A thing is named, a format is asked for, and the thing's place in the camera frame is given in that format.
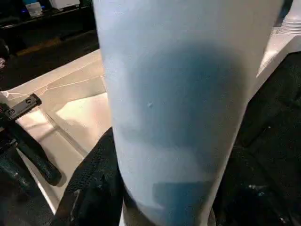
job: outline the dark floor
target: dark floor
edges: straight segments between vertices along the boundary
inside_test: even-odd
[[[0,69],[0,91],[12,89],[97,49],[99,45],[94,31],[54,47],[12,57],[7,67]]]

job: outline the white tube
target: white tube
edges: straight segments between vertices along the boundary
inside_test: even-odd
[[[207,225],[281,2],[94,0],[132,222]]]

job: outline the black cloth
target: black cloth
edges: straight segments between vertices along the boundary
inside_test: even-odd
[[[17,151],[8,154],[31,178]],[[0,226],[49,226],[53,216],[34,181],[31,192],[27,193],[16,180],[12,180],[6,172],[0,170]]]
[[[112,128],[76,168],[52,226],[118,226],[123,201]]]
[[[301,225],[301,53],[250,101],[214,202],[223,226]]]

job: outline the white plastic part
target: white plastic part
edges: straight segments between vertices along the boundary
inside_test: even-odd
[[[57,9],[63,9],[69,6],[76,6],[80,4],[79,0],[50,0],[51,6]]]
[[[281,3],[94,1],[128,226],[207,225]]]
[[[280,31],[301,34],[301,0],[293,0],[291,9],[284,18]]]

